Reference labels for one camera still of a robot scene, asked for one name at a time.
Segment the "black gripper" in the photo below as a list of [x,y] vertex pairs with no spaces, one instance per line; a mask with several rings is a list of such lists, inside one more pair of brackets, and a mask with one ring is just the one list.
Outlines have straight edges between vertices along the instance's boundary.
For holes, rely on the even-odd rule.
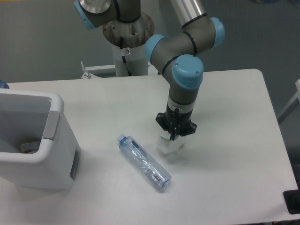
[[175,141],[178,136],[187,136],[196,132],[197,125],[191,121],[192,112],[193,110],[180,113],[178,107],[171,109],[167,105],[164,113],[157,114],[156,121],[170,134],[170,141]]

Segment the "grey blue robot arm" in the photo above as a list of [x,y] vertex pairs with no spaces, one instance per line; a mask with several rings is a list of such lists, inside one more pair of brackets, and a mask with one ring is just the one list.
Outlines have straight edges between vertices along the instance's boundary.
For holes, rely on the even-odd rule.
[[197,55],[224,40],[220,20],[208,17],[199,0],[173,0],[182,32],[166,38],[154,33],[139,0],[77,0],[74,5],[88,29],[102,28],[112,46],[117,76],[147,75],[148,65],[153,65],[167,80],[166,111],[158,113],[156,121],[170,140],[193,134],[191,115],[204,72]]

